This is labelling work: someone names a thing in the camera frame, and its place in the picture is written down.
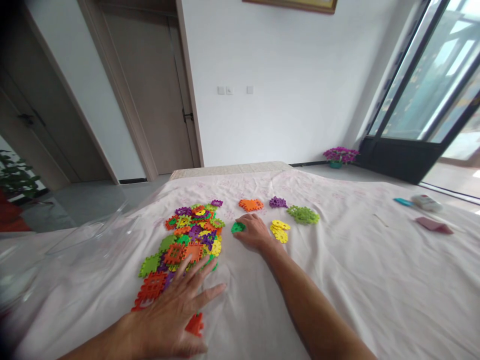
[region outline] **floor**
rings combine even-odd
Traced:
[[[328,165],[304,166],[296,167],[295,169],[331,179],[388,182],[418,193],[428,194],[441,203],[450,204],[480,215],[480,206],[478,205],[357,166],[344,166],[340,170],[332,169]],[[112,214],[125,201],[128,202],[125,210],[137,207],[150,194],[165,184],[169,178],[170,174],[165,174],[160,175],[153,182],[128,185],[114,185],[109,181],[73,184],[65,189],[51,192],[39,198],[42,202],[53,202],[54,205],[24,205],[22,216],[32,230],[38,233],[77,227],[86,222]]]
[[[480,198],[480,169],[437,162],[423,179],[424,183]]]

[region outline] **hand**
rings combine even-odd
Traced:
[[[235,232],[233,236],[246,245],[262,252],[268,246],[279,244],[257,214],[245,214],[235,221],[245,225],[246,229]]]
[[[183,276],[190,258],[180,264],[168,289],[151,306],[125,316],[125,326],[130,328],[128,341],[135,349],[132,358],[188,358],[207,352],[202,339],[185,331],[185,327],[192,316],[220,295],[227,285],[220,284],[197,295],[217,259],[200,271],[209,259],[204,256]]]

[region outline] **pink flower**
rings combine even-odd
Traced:
[[[326,159],[333,163],[352,163],[360,153],[357,150],[348,149],[343,146],[333,147],[323,153]]]

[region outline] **sliding door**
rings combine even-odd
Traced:
[[[478,0],[432,0],[429,10],[360,146],[363,167],[412,184],[480,104]]]

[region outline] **door handle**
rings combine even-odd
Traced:
[[[17,118],[23,119],[23,122],[25,123],[25,126],[27,128],[34,124],[34,122],[32,121],[33,117],[34,117],[33,115],[28,115],[28,114],[25,114],[25,113],[17,116]]]

